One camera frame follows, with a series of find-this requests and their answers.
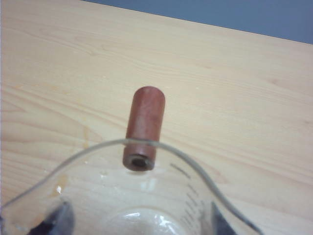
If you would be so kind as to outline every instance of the gray background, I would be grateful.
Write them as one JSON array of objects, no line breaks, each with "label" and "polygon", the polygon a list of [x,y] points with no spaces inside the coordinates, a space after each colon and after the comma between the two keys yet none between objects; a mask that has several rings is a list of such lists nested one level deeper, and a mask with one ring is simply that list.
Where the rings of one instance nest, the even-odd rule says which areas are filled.
[{"label": "gray background", "polygon": [[313,0],[89,0],[313,44]]}]

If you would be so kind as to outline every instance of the glass measuring cup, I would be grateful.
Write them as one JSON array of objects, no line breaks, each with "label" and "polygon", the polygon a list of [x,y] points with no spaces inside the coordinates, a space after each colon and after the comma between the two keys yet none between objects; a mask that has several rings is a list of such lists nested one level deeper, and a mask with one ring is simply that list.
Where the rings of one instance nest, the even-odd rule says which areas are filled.
[{"label": "glass measuring cup", "polygon": [[[123,163],[126,146],[153,147],[153,170]],[[149,164],[141,156],[132,163]],[[59,165],[1,209],[6,235],[261,235],[205,171],[168,145],[135,139],[98,144]]]}]

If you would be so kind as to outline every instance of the red cylinder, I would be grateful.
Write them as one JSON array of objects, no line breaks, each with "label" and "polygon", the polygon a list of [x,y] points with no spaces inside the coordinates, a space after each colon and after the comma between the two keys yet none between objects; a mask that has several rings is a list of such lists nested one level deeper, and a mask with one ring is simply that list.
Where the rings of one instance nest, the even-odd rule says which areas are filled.
[{"label": "red cylinder", "polygon": [[[142,87],[133,97],[126,138],[159,141],[165,97],[155,87]],[[151,170],[156,159],[156,149],[150,145],[129,144],[124,149],[123,164],[135,171]]]}]

